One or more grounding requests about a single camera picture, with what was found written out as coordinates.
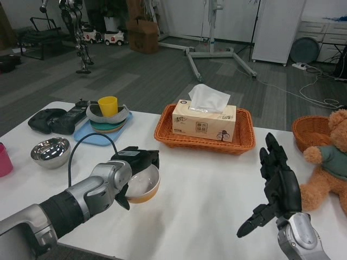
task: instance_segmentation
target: wicker basket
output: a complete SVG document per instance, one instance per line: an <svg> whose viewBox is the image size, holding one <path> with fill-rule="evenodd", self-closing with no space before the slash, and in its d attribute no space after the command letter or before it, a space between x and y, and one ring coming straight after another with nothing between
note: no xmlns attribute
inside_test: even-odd
<svg viewBox="0 0 347 260"><path fill-rule="evenodd" d="M325 116L304 116L293 123L292 131L300 151L310 146L330 145L329 118Z"/></svg>
<svg viewBox="0 0 347 260"><path fill-rule="evenodd" d="M176 104L168 105L157 125L154 137L169 147L185 147L240 155L255 147L252 117L249 111L237 109L233 142L221 142L172 133L172 112Z"/></svg>

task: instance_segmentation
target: green sweater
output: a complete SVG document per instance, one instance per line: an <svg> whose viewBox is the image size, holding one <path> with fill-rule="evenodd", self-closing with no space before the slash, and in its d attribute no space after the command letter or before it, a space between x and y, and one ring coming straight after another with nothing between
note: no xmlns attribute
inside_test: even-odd
<svg viewBox="0 0 347 260"><path fill-rule="evenodd" d="M347 153L335 146L318 146L323 157L322 168L336 178L347 181Z"/></svg>

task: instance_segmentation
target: white toy car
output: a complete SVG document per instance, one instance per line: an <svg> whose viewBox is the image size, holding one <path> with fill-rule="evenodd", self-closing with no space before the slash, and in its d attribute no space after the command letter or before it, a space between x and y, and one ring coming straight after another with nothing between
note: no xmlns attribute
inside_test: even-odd
<svg viewBox="0 0 347 260"><path fill-rule="evenodd" d="M101 33L91 28L86 28L83 30L83 39L91 44L102 42Z"/></svg>
<svg viewBox="0 0 347 260"><path fill-rule="evenodd" d="M124 32L107 31L105 33L105 44L110 45L111 43L116 43L118 46L122 46L125 43Z"/></svg>

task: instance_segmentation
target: yellow cup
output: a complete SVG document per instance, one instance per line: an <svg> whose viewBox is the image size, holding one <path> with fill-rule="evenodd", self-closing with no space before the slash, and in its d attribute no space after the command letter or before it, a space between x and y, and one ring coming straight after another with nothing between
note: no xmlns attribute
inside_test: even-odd
<svg viewBox="0 0 347 260"><path fill-rule="evenodd" d="M98 101L102 115L111 117L118 113L118 99L114 96L106 96Z"/></svg>

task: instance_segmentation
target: white tissue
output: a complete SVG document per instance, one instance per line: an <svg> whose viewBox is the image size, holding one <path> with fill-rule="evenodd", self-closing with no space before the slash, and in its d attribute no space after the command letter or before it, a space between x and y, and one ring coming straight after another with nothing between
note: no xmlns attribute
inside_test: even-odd
<svg viewBox="0 0 347 260"><path fill-rule="evenodd" d="M212 89L205 84L196 85L189 92L189 109L204 113L222 113L228 104L230 95Z"/></svg>

